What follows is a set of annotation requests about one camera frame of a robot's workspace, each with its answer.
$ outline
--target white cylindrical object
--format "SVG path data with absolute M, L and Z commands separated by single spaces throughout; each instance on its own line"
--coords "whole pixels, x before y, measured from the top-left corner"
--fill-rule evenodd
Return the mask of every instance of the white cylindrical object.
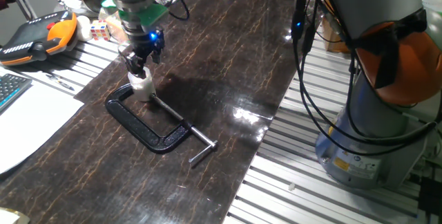
M 77 17 L 77 36 L 80 41 L 89 41 L 92 39 L 90 32 L 90 20 L 85 16 Z
M 140 102 L 147 102 L 150 100 L 150 96 L 155 92 L 155 86 L 153 85 L 152 75 L 147 67 L 143 68 L 146 73 L 146 77 L 140 78 L 131 72 L 127 74 L 129 82 L 133 89 L 133 95 L 136 100 Z

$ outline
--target blue led light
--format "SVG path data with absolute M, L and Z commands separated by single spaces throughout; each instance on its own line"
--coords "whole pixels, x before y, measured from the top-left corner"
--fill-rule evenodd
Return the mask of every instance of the blue led light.
M 158 38 L 157 34 L 151 33 L 151 40 L 155 41 Z

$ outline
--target dark marble surface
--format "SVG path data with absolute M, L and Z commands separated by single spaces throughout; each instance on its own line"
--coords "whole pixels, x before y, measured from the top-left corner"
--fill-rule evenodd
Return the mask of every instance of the dark marble surface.
M 157 94 L 219 149 L 191 136 L 156 155 L 107 114 L 106 96 L 128 82 L 113 62 L 78 96 L 85 103 L 47 143 L 0 181 L 0 207 L 37 223 L 221 223 L 295 71 L 289 34 L 294 0 L 186 0 L 191 19 L 160 21 L 166 48 L 148 64 Z M 180 5 L 175 13 L 183 13 Z M 129 100 L 160 133 L 175 121 Z

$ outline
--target sticker label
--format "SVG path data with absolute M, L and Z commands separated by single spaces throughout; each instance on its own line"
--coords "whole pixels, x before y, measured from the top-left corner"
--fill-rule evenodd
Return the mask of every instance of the sticker label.
M 378 171 L 381 159 L 358 156 L 339 149 L 333 163 L 351 175 L 373 179 Z

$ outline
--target keyboard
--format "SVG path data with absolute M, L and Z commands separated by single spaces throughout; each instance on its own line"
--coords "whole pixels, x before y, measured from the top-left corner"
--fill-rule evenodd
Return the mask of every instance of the keyboard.
M 6 74 L 0 77 L 0 113 L 30 87 L 31 79 Z

